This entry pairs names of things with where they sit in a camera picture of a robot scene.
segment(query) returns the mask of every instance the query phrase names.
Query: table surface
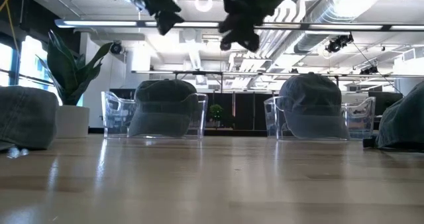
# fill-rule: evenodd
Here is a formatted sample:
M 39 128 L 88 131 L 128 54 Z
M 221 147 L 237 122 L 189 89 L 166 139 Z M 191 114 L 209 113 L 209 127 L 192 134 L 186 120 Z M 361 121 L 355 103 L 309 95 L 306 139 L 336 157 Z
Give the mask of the table surface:
M 360 142 L 90 136 L 0 167 L 0 223 L 424 223 L 424 154 Z

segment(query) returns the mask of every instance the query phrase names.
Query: small potted plant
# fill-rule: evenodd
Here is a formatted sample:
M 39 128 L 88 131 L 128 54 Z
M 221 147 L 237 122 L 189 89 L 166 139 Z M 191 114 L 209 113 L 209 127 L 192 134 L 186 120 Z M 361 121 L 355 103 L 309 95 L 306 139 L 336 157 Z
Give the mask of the small potted plant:
M 219 128 L 221 126 L 224 109 L 220 105 L 215 104 L 211 105 L 209 110 L 211 112 L 212 119 L 215 122 L 215 128 Z
M 53 31 L 48 33 L 47 61 L 40 62 L 48 72 L 63 105 L 59 107 L 56 124 L 57 138 L 84 138 L 88 135 L 89 108 L 77 107 L 89 83 L 101 69 L 101 60 L 109 52 L 112 43 L 104 44 L 89 63 L 85 55 L 76 59 L 63 40 Z

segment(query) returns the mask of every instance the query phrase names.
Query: track light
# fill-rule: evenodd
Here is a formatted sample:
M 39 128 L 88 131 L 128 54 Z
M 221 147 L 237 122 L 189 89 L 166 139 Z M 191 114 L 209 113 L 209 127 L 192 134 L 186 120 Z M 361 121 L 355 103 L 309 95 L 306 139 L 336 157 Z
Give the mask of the track light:
M 377 69 L 377 66 L 371 66 L 370 68 L 363 69 L 360 71 L 360 75 L 370 75 L 370 74 L 378 74 L 379 71 Z
M 336 39 L 331 39 L 328 46 L 325 47 L 325 50 L 327 52 L 338 52 L 340 49 L 347 46 L 348 43 L 353 42 L 353 36 L 352 33 L 349 35 L 340 35 L 336 37 Z

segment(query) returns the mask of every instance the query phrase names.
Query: fluorescent light fixture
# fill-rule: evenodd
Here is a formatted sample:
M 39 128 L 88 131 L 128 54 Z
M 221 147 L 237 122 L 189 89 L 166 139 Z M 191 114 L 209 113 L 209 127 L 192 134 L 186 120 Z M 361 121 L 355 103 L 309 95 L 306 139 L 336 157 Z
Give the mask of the fluorescent light fixture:
M 246 75 L 246 76 L 255 76 L 259 75 L 258 72 L 223 72 L 223 75 Z
M 349 35 L 350 32 L 342 32 L 342 31 L 305 31 L 305 34 L 328 34 L 328 35 Z
M 267 75 L 267 76 L 298 76 L 299 74 L 267 72 L 267 73 L 264 73 L 263 75 Z
M 341 25 L 341 24 L 322 24 L 322 25 L 309 25 L 310 29 L 329 29 L 329 30 L 380 30 L 383 25 Z
M 137 74 L 174 74 L 173 71 L 131 71 Z
M 147 27 L 156 27 L 156 25 L 157 25 L 158 23 L 156 23 L 156 22 L 144 22 L 144 24 L 145 24 Z
M 79 26 L 93 26 L 93 27 L 136 27 L 135 21 L 64 21 L 65 25 L 79 27 Z
M 156 27 L 157 22 L 154 21 L 146 21 L 144 22 L 144 24 L 147 27 Z M 218 23 L 212 23 L 212 22 L 183 22 L 183 23 L 177 23 L 175 24 L 174 28 L 190 28 L 190 27 L 212 27 L 212 28 L 217 28 L 218 27 Z
M 390 30 L 424 30 L 424 25 L 394 25 Z
M 258 27 L 259 29 L 299 29 L 299 24 L 290 24 L 290 23 L 264 23 L 262 26 Z
M 184 22 L 184 23 L 178 23 L 175 25 L 177 28 L 185 28 L 185 27 L 212 27 L 217 28 L 218 23 L 212 23 L 212 22 Z

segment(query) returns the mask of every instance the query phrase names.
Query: white planter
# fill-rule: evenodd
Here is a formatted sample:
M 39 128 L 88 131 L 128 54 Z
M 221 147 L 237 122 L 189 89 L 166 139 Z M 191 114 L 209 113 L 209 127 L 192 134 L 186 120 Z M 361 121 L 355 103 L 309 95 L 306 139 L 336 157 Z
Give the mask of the white planter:
M 85 138 L 88 135 L 90 109 L 75 105 L 59 107 L 56 124 L 58 128 L 57 139 Z

